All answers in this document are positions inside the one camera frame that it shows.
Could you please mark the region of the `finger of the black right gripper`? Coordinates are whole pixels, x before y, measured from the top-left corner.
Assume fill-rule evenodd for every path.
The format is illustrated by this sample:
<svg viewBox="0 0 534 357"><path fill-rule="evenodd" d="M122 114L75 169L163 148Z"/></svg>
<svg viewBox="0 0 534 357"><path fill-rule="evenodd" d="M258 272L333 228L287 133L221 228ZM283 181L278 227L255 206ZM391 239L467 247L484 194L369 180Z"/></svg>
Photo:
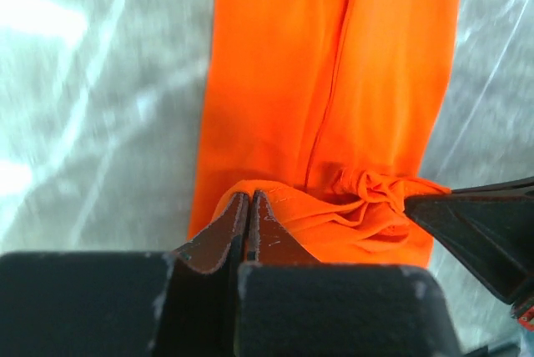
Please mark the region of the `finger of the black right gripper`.
<svg viewBox="0 0 534 357"><path fill-rule="evenodd" d="M505 304L533 296L533 178L410 196L405 214Z"/></svg>

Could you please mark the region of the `orange t shirt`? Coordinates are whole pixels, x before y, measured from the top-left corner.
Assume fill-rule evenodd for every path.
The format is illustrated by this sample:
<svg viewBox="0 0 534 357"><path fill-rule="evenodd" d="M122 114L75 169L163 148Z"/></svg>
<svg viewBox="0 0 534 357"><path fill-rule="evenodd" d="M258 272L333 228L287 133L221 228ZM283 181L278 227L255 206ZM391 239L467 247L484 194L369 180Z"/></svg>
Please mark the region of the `orange t shirt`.
<svg viewBox="0 0 534 357"><path fill-rule="evenodd" d="M426 267L404 201L441 109L460 0L214 0L189 235L263 191L327 263Z"/></svg>

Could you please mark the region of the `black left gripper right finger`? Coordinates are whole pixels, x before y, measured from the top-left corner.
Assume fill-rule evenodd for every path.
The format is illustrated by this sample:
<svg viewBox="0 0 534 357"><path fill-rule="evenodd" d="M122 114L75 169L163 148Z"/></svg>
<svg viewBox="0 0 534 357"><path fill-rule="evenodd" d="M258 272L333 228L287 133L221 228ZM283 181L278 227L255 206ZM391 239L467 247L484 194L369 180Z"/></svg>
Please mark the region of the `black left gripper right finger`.
<svg viewBox="0 0 534 357"><path fill-rule="evenodd" d="M256 192L237 276L238 356L458 356L441 287L425 269L322 264Z"/></svg>

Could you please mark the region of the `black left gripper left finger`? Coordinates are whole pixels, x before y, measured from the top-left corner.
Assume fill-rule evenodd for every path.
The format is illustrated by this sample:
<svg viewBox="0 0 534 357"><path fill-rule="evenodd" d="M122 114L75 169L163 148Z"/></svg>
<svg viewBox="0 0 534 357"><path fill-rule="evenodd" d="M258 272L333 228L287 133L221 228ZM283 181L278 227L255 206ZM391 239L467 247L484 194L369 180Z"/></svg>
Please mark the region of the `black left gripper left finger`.
<svg viewBox="0 0 534 357"><path fill-rule="evenodd" d="M249 209L169 252L12 252L1 258L4 356L231 356Z"/></svg>

